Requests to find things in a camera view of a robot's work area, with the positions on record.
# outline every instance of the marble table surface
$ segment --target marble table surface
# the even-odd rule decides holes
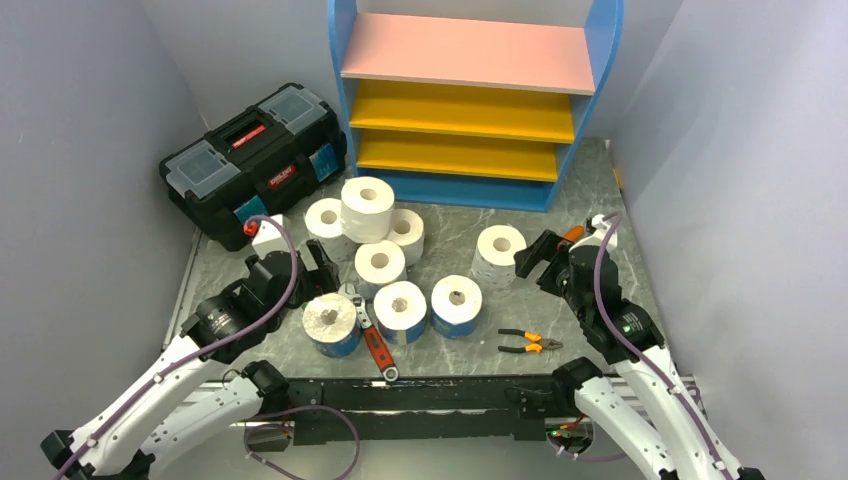
[[[286,212],[292,220],[291,233],[297,245],[307,240],[303,215],[320,198],[338,198],[342,181],[334,182],[300,201]],[[452,207],[431,204],[398,203],[424,220],[426,232],[424,257],[408,272],[409,280],[418,285],[425,297],[436,282],[452,274],[470,275],[478,234],[497,224],[512,225],[524,235],[527,244],[546,228],[564,233],[588,216],[623,211],[624,204],[616,185],[604,143],[584,141],[575,156],[563,191],[548,213],[528,213]],[[196,255],[186,274],[180,295],[175,324],[181,324],[197,304],[246,274],[244,258],[253,253],[250,247],[240,252],[227,252],[216,242],[200,236]],[[630,223],[625,219],[619,227],[619,248],[612,252],[619,265],[620,282],[626,297],[641,304],[660,324],[654,298],[648,285],[644,265]],[[357,280],[352,261],[339,265],[342,282]],[[401,376],[447,375],[514,375],[548,374],[556,367],[586,356],[603,369],[603,357],[584,340],[574,314],[558,297],[539,290],[535,279],[544,269],[537,266],[527,279],[516,279],[508,290],[483,291],[483,309],[476,330],[470,336],[448,340],[428,325],[422,337],[407,346],[389,344]],[[265,342],[245,352],[234,363],[241,368],[249,361],[266,359],[287,377],[378,377],[379,372],[364,342],[343,359],[327,358],[313,348],[303,331],[302,310],[290,311],[282,327]],[[497,346],[509,343],[523,345],[525,340],[497,333],[498,328],[520,328],[539,332],[561,341],[559,350],[541,354],[498,352]]]

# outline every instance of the paper roll core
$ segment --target paper roll core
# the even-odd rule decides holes
[[[454,290],[450,293],[450,295],[448,295],[448,300],[452,304],[460,306],[465,303],[465,294],[460,292],[459,290]]]
[[[508,252],[512,247],[512,244],[509,243],[509,240],[500,237],[496,238],[494,242],[492,242],[492,246],[495,247],[495,250],[499,252]]]
[[[408,307],[409,302],[405,298],[398,297],[392,302],[392,310],[398,313],[405,312]]]
[[[377,198],[377,192],[371,190],[370,188],[365,188],[359,191],[359,196],[362,197],[364,200],[371,201]]]
[[[336,323],[338,316],[339,312],[337,310],[324,310],[321,312],[321,323],[324,325],[333,325]]]
[[[371,266],[374,268],[386,268],[389,264],[389,256],[385,253],[375,253],[371,257]]]
[[[336,223],[336,220],[339,219],[339,216],[336,215],[336,212],[332,210],[326,210],[321,213],[321,223],[324,225],[332,225]]]
[[[398,235],[406,235],[410,230],[412,230],[412,225],[410,225],[406,220],[401,219],[395,223],[392,229]]]

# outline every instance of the white block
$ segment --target white block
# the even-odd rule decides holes
[[[282,225],[289,233],[289,236],[291,236],[291,221],[288,218],[278,214],[273,215],[271,219]],[[253,246],[253,250],[256,251],[256,254],[259,255],[259,258],[265,258],[265,255],[268,255],[269,252],[289,251],[289,246],[286,244],[286,241],[283,240],[280,232],[268,222],[262,222],[262,225],[259,226],[259,231],[256,232],[256,236],[253,237],[251,245]]]

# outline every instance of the white wall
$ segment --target white wall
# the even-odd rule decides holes
[[[613,136],[681,368],[769,480],[844,478],[848,4],[687,0]]]
[[[682,0],[626,2],[618,59],[588,134],[609,137]],[[142,0],[210,126],[287,81],[338,111],[326,0]],[[582,26],[592,0],[359,0],[360,11]]]
[[[156,165],[201,132],[136,1],[3,2],[0,477],[156,358],[193,231]]]

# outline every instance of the white robotic arm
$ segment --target white robotic arm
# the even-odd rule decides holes
[[[242,375],[170,415],[152,430],[139,449],[153,459],[147,477],[159,478],[171,462],[230,425],[260,413],[285,409],[287,390],[285,378],[270,363],[248,364]]]
[[[617,214],[597,215],[586,222],[588,236],[582,239],[575,238],[582,233],[581,227],[575,227],[564,237],[546,230],[529,248],[515,254],[516,275],[526,278],[540,261],[550,262],[536,283],[542,290],[561,296],[568,303],[589,344],[633,388],[668,445],[675,471],[667,478],[762,479],[758,470],[743,468],[718,440],[686,392],[665,346],[665,339],[650,315],[642,307],[623,298],[618,283],[618,267],[606,251],[617,243],[615,229],[620,221],[621,216]],[[555,385],[558,380],[563,383],[555,372]],[[581,402],[581,405],[592,407],[587,402]],[[604,428],[609,427],[611,435],[615,432],[617,443],[644,473],[644,465],[649,460],[642,454],[647,452],[644,449],[641,453],[634,452],[634,439],[617,431],[620,430],[618,419],[623,422],[629,416],[622,412],[617,410],[613,415],[609,411],[594,409],[593,414],[602,415],[601,418],[609,414],[611,418],[604,419]],[[652,471],[647,470],[648,478],[656,478],[650,476]]]
[[[135,383],[130,386],[112,405],[94,417],[90,422],[73,431],[71,451],[78,451],[88,443],[88,450],[79,458],[81,465],[91,465],[99,476],[116,475],[130,464],[138,452],[138,446],[145,441],[150,432],[160,425],[180,402],[210,378],[220,377],[227,365],[208,359],[195,359],[161,378],[158,372],[163,366],[171,364],[199,350],[190,337],[178,337],[162,353]],[[91,435],[103,422],[135,394],[142,385],[153,380],[155,385],[147,390],[121,418],[110,426],[100,439],[90,440]]]
[[[725,480],[723,471],[726,471],[734,480],[740,478],[739,469],[742,465],[724,446],[724,443],[719,441],[701,410],[686,393],[686,387],[677,374],[668,348],[655,346],[642,353],[671,378],[674,382],[673,389],[668,389],[659,375],[643,361],[623,360],[613,364],[612,367],[639,397],[654,426],[662,438],[668,442],[668,449],[677,465],[680,478]],[[681,403],[681,399],[689,404],[691,411],[706,429],[722,463],[714,462],[710,448],[704,443],[703,435],[699,432],[695,420]]]
[[[556,369],[553,376],[554,389],[566,405],[604,429],[645,478],[672,478],[675,466],[663,439],[616,393],[595,364],[585,357],[578,358]]]
[[[335,292],[339,288],[338,268],[319,242],[306,242],[317,266],[307,270],[288,234],[270,218],[251,217],[246,223],[249,227],[246,232],[255,233],[258,221],[267,221],[276,227],[290,251],[271,252],[261,260],[255,255],[248,257],[245,261],[248,277],[200,302],[182,325],[180,335],[112,405],[74,431],[57,430],[48,435],[41,442],[41,449],[58,470],[55,479],[66,475],[71,478],[119,474],[140,477],[151,463],[166,464],[175,454],[188,450],[222,428],[222,422],[232,421],[243,413],[249,416],[256,402],[242,402],[252,397],[249,392],[237,391],[228,401],[216,402],[218,408],[192,409],[178,414],[174,417],[176,420],[166,421],[166,424],[176,421],[179,428],[160,428],[200,384],[220,378],[227,365],[242,352],[276,331],[284,306],[296,308],[322,292]],[[275,406],[283,408],[286,404]],[[199,418],[203,420],[191,424]],[[163,457],[162,439],[167,440],[169,446],[182,445],[180,441],[188,445],[168,447]]]

